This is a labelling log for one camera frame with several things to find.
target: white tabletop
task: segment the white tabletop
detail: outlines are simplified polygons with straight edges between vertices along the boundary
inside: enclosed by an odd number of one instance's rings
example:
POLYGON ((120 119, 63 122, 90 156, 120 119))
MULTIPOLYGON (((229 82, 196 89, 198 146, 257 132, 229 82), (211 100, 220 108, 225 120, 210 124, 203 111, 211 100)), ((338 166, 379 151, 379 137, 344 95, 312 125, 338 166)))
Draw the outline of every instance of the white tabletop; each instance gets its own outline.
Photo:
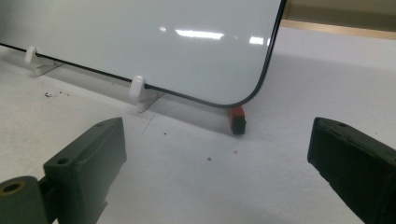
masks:
POLYGON ((394 47, 282 28, 242 136, 227 110, 166 94, 137 114, 128 83, 68 65, 34 77, 20 52, 0 49, 0 181, 41 178, 42 164, 93 124, 122 117, 128 161, 98 223, 361 223, 306 161, 312 123, 337 119, 396 148, 395 65, 348 60, 350 49, 310 55, 319 44, 290 49, 299 38, 335 39, 334 51, 345 41, 394 47))

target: white clip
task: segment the white clip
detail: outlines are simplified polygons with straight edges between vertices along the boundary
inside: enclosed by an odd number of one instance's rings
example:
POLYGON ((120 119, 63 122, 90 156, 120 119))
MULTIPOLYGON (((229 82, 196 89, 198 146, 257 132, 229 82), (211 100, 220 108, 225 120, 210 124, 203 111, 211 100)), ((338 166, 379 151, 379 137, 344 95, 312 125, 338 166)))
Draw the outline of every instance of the white clip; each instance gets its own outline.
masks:
POLYGON ((136 105, 136 111, 139 113, 146 111, 152 103, 164 95, 163 92, 146 89, 145 84, 146 80, 137 76, 134 77, 131 89, 129 89, 129 97, 132 99, 132 104, 136 105))
POLYGON ((36 53, 37 49, 35 47, 29 47, 26 50, 25 63, 36 66, 35 75, 38 77, 48 73, 52 69, 55 69, 63 64, 53 61, 51 59, 38 58, 37 55, 35 55, 36 53))

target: whiteboard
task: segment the whiteboard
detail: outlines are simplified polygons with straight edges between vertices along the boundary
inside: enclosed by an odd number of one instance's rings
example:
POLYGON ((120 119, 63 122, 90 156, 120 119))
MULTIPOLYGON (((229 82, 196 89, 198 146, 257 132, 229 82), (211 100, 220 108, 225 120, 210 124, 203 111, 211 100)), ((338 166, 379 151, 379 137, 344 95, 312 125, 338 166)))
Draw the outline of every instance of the whiteboard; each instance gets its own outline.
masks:
POLYGON ((0 44, 201 103, 260 89, 285 0, 2 0, 0 44))

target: scratch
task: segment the scratch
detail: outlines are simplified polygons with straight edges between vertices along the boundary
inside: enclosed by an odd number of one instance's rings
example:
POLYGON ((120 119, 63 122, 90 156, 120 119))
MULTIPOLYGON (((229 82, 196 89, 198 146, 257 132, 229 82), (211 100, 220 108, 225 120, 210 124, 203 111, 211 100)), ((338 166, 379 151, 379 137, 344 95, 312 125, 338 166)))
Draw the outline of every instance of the scratch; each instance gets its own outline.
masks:
POLYGON ((148 121, 148 124, 146 124, 146 127, 145 127, 145 129, 143 130, 143 132, 142 132, 142 135, 144 135, 145 134, 145 132, 146 132, 146 129, 149 127, 149 125, 150 125, 150 123, 151 123, 151 121, 152 120, 154 120, 155 119, 155 117, 157 117, 158 115, 156 114, 156 115, 154 115, 154 116, 152 116, 152 118, 148 121))

